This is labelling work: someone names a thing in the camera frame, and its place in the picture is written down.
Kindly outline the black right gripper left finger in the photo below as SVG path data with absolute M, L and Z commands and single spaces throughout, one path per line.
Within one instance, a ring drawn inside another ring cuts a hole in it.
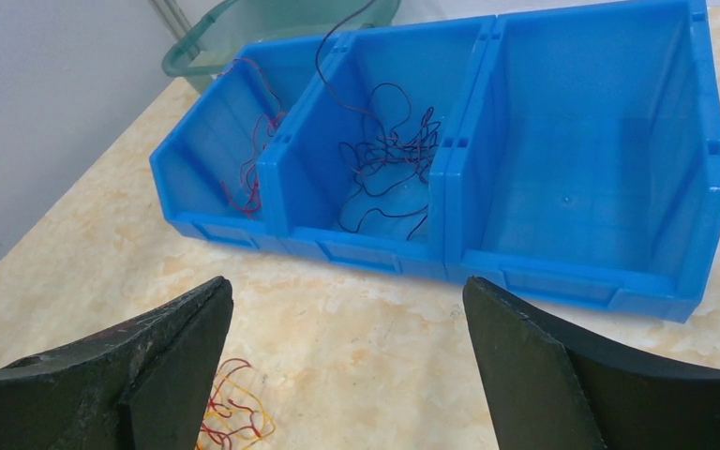
M 192 449 L 233 315 L 214 277 L 0 368 L 0 449 Z

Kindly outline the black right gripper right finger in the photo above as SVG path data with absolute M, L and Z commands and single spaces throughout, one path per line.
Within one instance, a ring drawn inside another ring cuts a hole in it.
M 501 449 L 720 449 L 720 368 L 626 346 L 481 277 L 462 300 Z

